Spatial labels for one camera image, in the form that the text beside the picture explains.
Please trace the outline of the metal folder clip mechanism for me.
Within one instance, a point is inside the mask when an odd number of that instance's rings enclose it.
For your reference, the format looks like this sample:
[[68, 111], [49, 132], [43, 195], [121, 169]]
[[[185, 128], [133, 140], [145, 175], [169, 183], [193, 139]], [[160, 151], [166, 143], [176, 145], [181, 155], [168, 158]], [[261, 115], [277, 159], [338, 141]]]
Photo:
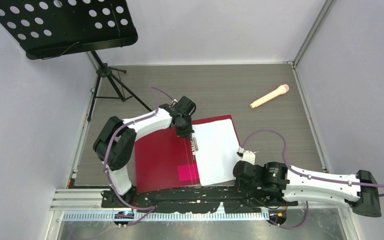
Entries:
[[196, 154], [197, 154], [197, 151], [198, 151], [198, 144], [197, 144], [196, 138], [193, 137], [193, 136], [190, 137], [190, 147], [191, 147], [191, 154], [192, 154], [193, 160], [196, 161]]

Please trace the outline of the white paper sheets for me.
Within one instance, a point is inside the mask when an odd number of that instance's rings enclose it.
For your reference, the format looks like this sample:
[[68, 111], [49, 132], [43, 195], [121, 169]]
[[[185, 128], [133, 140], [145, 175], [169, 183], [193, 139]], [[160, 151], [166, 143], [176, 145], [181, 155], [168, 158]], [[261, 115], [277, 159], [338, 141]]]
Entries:
[[232, 116], [201, 119], [192, 129], [200, 184], [210, 186], [233, 181], [233, 169], [240, 160], [237, 155], [240, 143]]

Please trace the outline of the red plastic folder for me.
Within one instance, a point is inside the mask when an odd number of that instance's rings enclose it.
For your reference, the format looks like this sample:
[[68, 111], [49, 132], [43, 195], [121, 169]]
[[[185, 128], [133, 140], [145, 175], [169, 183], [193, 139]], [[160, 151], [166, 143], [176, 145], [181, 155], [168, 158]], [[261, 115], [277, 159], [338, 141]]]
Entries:
[[173, 128], [153, 132], [134, 146], [136, 188], [139, 194], [201, 185], [191, 144]]

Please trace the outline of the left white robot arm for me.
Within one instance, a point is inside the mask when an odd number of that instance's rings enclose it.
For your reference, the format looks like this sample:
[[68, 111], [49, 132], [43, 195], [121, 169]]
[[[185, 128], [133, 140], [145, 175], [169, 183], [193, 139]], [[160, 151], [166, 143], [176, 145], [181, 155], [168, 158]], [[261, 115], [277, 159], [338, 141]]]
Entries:
[[182, 96], [180, 100], [159, 105], [138, 117], [119, 119], [112, 116], [108, 119], [92, 148], [109, 177], [114, 200], [121, 207], [128, 207], [134, 199], [127, 163], [135, 142], [159, 130], [174, 129], [178, 138], [190, 144], [194, 133], [192, 115], [196, 108], [192, 100]]

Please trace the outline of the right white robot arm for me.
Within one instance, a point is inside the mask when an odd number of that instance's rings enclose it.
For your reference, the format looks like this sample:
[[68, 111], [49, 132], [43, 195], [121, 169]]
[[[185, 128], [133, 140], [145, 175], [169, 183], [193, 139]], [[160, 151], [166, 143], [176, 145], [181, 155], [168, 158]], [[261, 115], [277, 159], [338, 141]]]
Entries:
[[377, 182], [367, 170], [331, 174], [275, 161], [260, 166], [240, 160], [232, 173], [238, 191], [266, 206], [307, 201], [350, 206], [353, 213], [365, 217], [382, 215]]

